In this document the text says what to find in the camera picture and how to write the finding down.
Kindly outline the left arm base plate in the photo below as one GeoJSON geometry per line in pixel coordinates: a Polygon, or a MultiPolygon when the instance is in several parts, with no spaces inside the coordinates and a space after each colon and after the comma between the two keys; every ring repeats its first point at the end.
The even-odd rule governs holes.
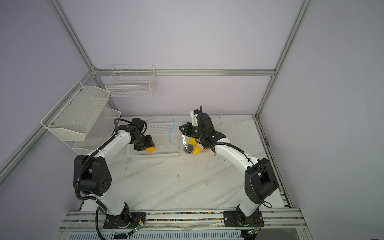
{"type": "Polygon", "coordinates": [[[132,213],[125,211],[119,216],[106,215],[104,229],[134,229],[139,226],[139,222],[145,222],[146,213],[132,213]]]}

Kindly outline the black round food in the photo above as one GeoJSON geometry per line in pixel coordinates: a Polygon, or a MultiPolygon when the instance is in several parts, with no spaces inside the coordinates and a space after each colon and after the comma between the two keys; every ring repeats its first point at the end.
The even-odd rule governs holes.
{"type": "Polygon", "coordinates": [[[185,146],[184,151],[185,151],[186,154],[192,154],[193,151],[194,151],[194,146],[188,144],[188,145],[185,146]]]}

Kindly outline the small yellow food piece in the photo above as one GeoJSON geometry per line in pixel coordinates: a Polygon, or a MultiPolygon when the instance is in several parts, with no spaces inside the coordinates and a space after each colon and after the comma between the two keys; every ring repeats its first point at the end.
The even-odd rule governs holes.
{"type": "Polygon", "coordinates": [[[147,149],[145,149],[145,151],[147,152],[147,153],[152,153],[153,151],[155,151],[155,147],[150,147],[150,148],[147,148],[147,149]]]}

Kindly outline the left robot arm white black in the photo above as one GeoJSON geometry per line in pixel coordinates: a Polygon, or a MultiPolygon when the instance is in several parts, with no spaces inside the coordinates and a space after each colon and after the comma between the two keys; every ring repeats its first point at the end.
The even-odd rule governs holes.
{"type": "Polygon", "coordinates": [[[109,162],[129,145],[137,152],[155,147],[151,135],[146,135],[148,125],[139,118],[114,119],[114,130],[110,137],[96,150],[78,155],[74,160],[74,189],[80,201],[94,201],[110,216],[119,216],[126,209],[112,190],[112,175],[109,162]]]}

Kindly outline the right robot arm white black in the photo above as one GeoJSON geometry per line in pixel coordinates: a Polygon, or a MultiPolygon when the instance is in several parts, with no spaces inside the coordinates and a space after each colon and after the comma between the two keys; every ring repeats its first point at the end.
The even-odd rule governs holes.
{"type": "Polygon", "coordinates": [[[210,116],[203,107],[191,111],[192,121],[179,127],[182,135],[195,139],[204,149],[226,158],[244,176],[245,199],[238,205],[237,212],[243,218],[250,218],[267,197],[279,187],[272,163],[258,159],[235,146],[223,133],[216,131],[210,116]]]}

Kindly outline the clear zip top bag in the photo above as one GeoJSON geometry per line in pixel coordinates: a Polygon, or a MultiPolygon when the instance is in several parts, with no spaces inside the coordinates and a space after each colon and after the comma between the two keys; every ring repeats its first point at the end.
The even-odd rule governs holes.
{"type": "MultiPolygon", "coordinates": [[[[176,147],[178,155],[193,155],[193,153],[192,154],[186,154],[184,151],[185,146],[188,145],[189,140],[190,140],[189,137],[184,136],[181,133],[181,131],[179,130],[179,126],[183,125],[184,122],[180,121],[180,120],[175,120],[175,119],[172,119],[172,120],[173,120],[173,124],[172,124],[171,130],[170,130],[169,136],[168,136],[168,140],[169,140],[170,144],[172,144],[174,147],[176,147]]],[[[199,146],[202,150],[201,153],[198,155],[210,153],[209,149],[203,148],[203,146],[200,144],[200,140],[196,140],[196,141],[197,141],[196,146],[199,146]]]]}

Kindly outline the yellow lemon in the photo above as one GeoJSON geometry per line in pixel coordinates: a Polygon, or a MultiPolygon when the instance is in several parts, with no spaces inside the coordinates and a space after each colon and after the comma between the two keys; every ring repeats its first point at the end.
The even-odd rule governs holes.
{"type": "Polygon", "coordinates": [[[194,146],[194,148],[193,148],[193,154],[194,155],[198,155],[198,154],[200,154],[201,153],[201,148],[199,147],[199,146],[194,146]]]}

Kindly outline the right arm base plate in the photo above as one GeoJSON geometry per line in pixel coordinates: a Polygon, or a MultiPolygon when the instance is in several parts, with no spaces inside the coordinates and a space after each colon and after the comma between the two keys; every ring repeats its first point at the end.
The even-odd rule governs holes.
{"type": "Polygon", "coordinates": [[[245,216],[241,211],[224,211],[225,227],[264,227],[264,218],[260,211],[245,216]]]}

